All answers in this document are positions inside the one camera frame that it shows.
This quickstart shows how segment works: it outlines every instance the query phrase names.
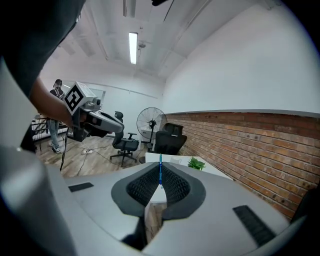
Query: ceiling light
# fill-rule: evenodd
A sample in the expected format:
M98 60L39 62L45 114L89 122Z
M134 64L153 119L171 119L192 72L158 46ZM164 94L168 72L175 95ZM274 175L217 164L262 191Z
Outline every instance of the ceiling light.
M138 33L129 33L130 61L137 64Z

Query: brick wall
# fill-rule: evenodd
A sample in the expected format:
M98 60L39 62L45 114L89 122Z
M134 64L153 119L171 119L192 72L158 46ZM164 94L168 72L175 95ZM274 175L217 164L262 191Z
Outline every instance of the brick wall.
M320 121L265 113L169 114L188 139L181 155L199 156L291 219L320 179Z

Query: jeans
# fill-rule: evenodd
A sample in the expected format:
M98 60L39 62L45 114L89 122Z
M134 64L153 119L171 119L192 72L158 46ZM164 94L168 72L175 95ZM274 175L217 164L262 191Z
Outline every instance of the jeans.
M57 120L47 120L48 129L51 134L51 146L55 149L59 149L59 142L58 142L58 129L59 129L59 121Z

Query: blue pen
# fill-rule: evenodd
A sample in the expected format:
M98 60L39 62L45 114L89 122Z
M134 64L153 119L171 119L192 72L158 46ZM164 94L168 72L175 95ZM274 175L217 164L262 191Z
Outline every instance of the blue pen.
M162 154L159 159L159 184L162 185Z

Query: wooden floor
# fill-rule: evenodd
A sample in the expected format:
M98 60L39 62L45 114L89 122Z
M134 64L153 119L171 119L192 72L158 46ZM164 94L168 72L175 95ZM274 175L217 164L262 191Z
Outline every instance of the wooden floor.
M145 234L149 244L162 227L162 212L167 203L151 203L145 218Z
M64 150L64 141L59 136L60 150ZM87 137L83 142L77 142L72 139L67 139L66 153L62 168L62 175L66 177L104 174L114 172L124 168L139 165L139 158L144 157L147 151L145 144L141 145L141 151L133 152L134 160L125 158L123 167L121 167L122 157L114 157L109 160L109 157L118 153L117 149L112 147L113 138L109 137ZM62 153L56 154L51 151L50 139L42 140L36 143L38 158L45 164L55 165L60 168L62 161ZM91 149L92 154L82 155L84 149Z

